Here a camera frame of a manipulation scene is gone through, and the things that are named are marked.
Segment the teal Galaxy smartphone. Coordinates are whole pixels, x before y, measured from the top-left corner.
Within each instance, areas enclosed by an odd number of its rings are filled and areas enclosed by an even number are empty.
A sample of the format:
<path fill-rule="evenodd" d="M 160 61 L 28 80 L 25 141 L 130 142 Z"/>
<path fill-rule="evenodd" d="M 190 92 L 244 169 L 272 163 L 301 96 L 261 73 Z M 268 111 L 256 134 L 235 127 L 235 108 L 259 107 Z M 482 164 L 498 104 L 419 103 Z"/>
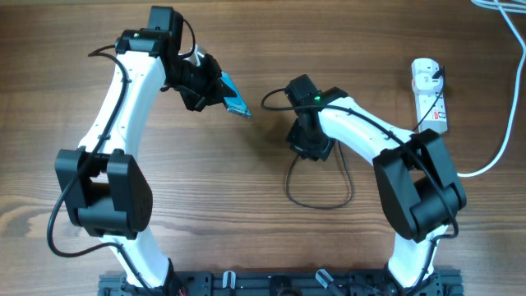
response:
<path fill-rule="evenodd" d="M 226 110 L 244 118 L 250 118 L 251 112 L 227 72 L 222 72 L 221 81 L 233 91 L 233 95 L 224 96 Z"/>

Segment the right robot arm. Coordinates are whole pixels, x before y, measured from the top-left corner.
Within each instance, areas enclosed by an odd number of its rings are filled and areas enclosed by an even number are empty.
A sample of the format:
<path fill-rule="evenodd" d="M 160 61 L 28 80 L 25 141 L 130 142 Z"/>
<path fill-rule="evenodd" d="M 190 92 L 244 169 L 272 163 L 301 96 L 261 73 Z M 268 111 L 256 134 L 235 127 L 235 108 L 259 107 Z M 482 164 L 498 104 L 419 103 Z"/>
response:
<path fill-rule="evenodd" d="M 318 90 L 301 75 L 285 87 L 297 118 L 288 134 L 303 159 L 326 160 L 334 144 L 344 144 L 374 169 L 382 210 L 396 232 L 387 268 L 406 294 L 415 294 L 433 272 L 438 243 L 455 238 L 457 213 L 467 204 L 441 136 L 427 129 L 397 128 L 358 106 L 345 91 Z"/>

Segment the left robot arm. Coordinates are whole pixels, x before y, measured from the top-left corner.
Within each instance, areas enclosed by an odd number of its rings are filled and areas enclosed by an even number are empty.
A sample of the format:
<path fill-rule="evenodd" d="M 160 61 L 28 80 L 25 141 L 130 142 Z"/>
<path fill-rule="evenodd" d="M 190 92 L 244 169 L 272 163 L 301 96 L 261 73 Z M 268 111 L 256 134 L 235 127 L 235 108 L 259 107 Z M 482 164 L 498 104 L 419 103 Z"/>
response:
<path fill-rule="evenodd" d="M 171 7 L 153 6 L 146 27 L 125 30 L 95 56 L 114 62 L 108 93 L 90 130 L 74 150 L 61 150 L 55 171 L 61 188 L 57 208 L 72 224 L 109 247 L 123 275 L 104 277 L 103 295 L 183 295 L 184 283 L 150 230 L 153 193 L 137 157 L 142 133 L 158 93 L 177 91 L 191 111 L 222 104 L 249 117 L 229 75 L 205 50 L 181 53 L 189 22 Z"/>

